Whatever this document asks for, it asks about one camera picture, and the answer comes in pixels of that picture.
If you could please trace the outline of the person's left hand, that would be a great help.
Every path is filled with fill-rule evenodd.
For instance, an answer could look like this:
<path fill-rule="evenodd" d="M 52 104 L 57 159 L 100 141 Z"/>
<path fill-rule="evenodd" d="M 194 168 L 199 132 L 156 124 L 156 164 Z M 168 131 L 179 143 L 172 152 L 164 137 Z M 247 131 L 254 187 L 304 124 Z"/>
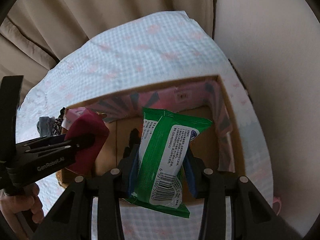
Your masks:
<path fill-rule="evenodd" d="M 36 183 L 26 187 L 27 193 L 21 196 L 9 196 L 1 190 L 1 212 L 9 224 L 18 224 L 16 214 L 31 211 L 32 220 L 39 224 L 44 219 L 42 203 L 38 197 L 40 189 Z"/>

